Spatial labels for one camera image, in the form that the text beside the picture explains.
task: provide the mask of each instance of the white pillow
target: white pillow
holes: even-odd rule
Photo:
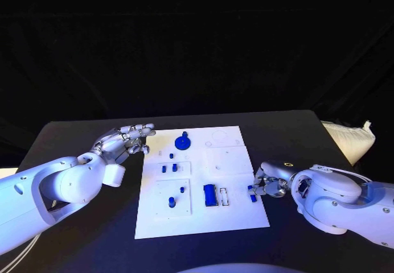
[[[375,136],[369,130],[371,122],[365,122],[364,128],[349,128],[326,121],[322,121],[322,124],[351,165],[354,165],[375,142]]]

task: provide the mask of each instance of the black backdrop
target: black backdrop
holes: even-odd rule
[[[312,109],[387,138],[393,10],[283,4],[3,9],[0,166],[61,120]]]

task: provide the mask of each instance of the table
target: table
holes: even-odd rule
[[[315,113],[297,110],[51,122],[19,171],[81,155],[113,127],[152,122],[157,130],[238,125],[254,170],[267,159],[351,170]],[[351,231],[322,232],[297,213],[290,195],[263,197],[271,227],[134,240],[143,156],[123,163],[121,187],[102,186],[91,203],[42,233],[16,272],[176,272],[218,263],[267,263],[305,272],[393,272],[394,250]],[[0,268],[23,248],[0,256]]]

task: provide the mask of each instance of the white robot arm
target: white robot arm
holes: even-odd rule
[[[345,173],[364,180],[362,184]],[[332,234],[343,234],[349,229],[374,243],[394,248],[393,184],[320,165],[302,170],[292,163],[263,162],[250,194],[283,197],[287,191],[297,212],[318,229]]]
[[[130,154],[150,148],[140,137],[154,135],[153,124],[113,129],[78,157],[59,158],[0,179],[0,255],[76,212],[101,185],[118,187]],[[61,201],[46,208],[45,198]]]

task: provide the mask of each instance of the white foam board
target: white foam board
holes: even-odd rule
[[[175,139],[183,132],[192,145],[180,151]],[[147,145],[152,152],[144,157],[136,239],[270,226],[261,198],[251,202],[247,192],[254,174],[238,126],[160,130],[147,137]],[[206,184],[216,186],[218,206],[205,206]],[[228,206],[222,205],[221,188]],[[169,197],[176,200],[175,208]]]

